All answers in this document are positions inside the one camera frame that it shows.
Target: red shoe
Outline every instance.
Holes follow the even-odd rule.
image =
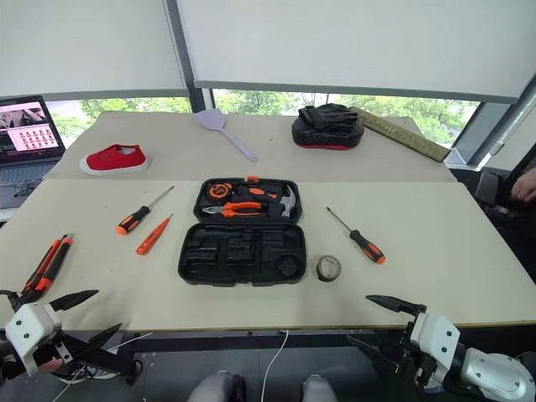
[[[139,172],[148,167],[149,161],[139,145],[114,144],[80,160],[80,169],[94,176]]]

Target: beige tabletop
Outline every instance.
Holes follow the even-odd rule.
[[[119,144],[140,144],[151,166],[105,179],[204,180],[213,177],[287,178],[302,182],[455,182],[435,162],[377,132],[365,129],[347,151],[306,149],[291,135],[294,116],[226,115],[226,129],[258,157],[252,162],[191,114],[105,112],[67,150],[47,178],[92,178],[79,169],[83,156]],[[388,118],[418,132],[409,117]]]
[[[115,226],[170,183],[176,188],[127,236]],[[45,180],[0,230],[2,288],[19,290],[52,240],[75,243],[50,302],[86,289],[100,293],[60,316],[66,329],[97,330],[123,322],[141,330],[334,328],[405,325],[410,318],[367,301],[385,294],[426,304],[458,325],[535,323],[536,285],[458,183],[298,183],[307,243],[307,272],[294,285],[192,286],[178,273],[184,236],[196,223],[201,182]],[[387,260],[375,265],[325,210],[376,243]],[[136,247],[175,213],[151,253]],[[317,279],[321,255],[343,265],[331,283]],[[0,303],[0,322],[12,315]]]

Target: gray pants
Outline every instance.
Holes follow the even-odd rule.
[[[201,381],[190,394],[188,402],[229,402],[232,390],[232,374],[219,371]],[[314,374],[303,383],[302,402],[337,402],[337,396],[325,379]]]

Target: hammer head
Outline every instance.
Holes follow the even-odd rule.
[[[286,189],[288,190],[288,197],[281,197],[280,204],[285,205],[285,210],[281,214],[281,216],[285,216],[286,218],[290,218],[291,216],[291,209],[294,208],[294,205],[296,205],[296,195],[294,195],[294,192],[292,191],[291,186],[286,186]]]

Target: open tool case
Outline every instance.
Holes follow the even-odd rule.
[[[235,205],[228,203],[247,204],[233,211]],[[193,208],[200,223],[186,234],[178,274],[194,285],[298,282],[307,263],[303,231],[296,225],[301,206],[298,187],[291,181],[207,180]]]

